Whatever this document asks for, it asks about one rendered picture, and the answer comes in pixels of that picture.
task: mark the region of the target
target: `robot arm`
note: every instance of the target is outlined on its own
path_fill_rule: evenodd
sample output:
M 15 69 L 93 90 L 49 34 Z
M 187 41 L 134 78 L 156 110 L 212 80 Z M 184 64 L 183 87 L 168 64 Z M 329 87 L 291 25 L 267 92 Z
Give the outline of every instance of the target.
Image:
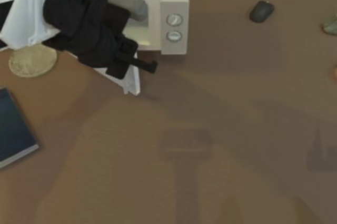
M 15 50 L 43 42 L 117 79 L 130 65 L 154 73 L 157 62 L 136 59 L 138 44 L 123 35 L 130 11 L 107 1 L 0 0 L 0 40 Z

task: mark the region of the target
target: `computer mouse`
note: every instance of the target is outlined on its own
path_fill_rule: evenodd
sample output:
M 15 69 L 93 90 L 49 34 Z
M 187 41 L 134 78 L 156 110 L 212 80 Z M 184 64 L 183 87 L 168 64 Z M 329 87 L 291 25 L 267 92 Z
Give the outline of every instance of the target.
M 265 22 L 274 12 L 274 5 L 267 1 L 259 1 L 250 13 L 250 20 L 255 23 Z

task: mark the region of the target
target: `round beige disc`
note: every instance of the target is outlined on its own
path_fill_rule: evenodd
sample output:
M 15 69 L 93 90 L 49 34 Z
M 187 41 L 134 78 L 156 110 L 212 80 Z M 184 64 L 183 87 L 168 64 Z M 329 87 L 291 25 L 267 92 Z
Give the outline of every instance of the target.
M 19 77 L 33 78 L 51 71 L 56 62 L 57 51 L 39 44 L 13 51 L 9 68 Z

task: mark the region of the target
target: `white microwave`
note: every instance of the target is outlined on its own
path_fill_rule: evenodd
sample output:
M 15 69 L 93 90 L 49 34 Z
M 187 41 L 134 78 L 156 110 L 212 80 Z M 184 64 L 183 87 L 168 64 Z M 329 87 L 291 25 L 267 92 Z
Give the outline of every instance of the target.
M 146 20 L 130 19 L 124 30 L 125 36 L 137 41 L 141 51 L 161 51 L 163 55 L 186 54 L 190 0 L 142 1 L 147 5 Z

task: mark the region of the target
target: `table surface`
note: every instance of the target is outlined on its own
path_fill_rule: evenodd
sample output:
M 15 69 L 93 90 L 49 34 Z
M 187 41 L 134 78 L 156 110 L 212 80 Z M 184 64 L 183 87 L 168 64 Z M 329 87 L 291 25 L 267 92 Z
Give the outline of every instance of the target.
M 188 55 L 160 56 L 139 97 L 67 54 L 20 79 L 2 53 L 43 147 L 0 171 L 0 222 L 335 223 L 337 0 L 269 0 L 254 24 L 257 1 L 192 0 Z

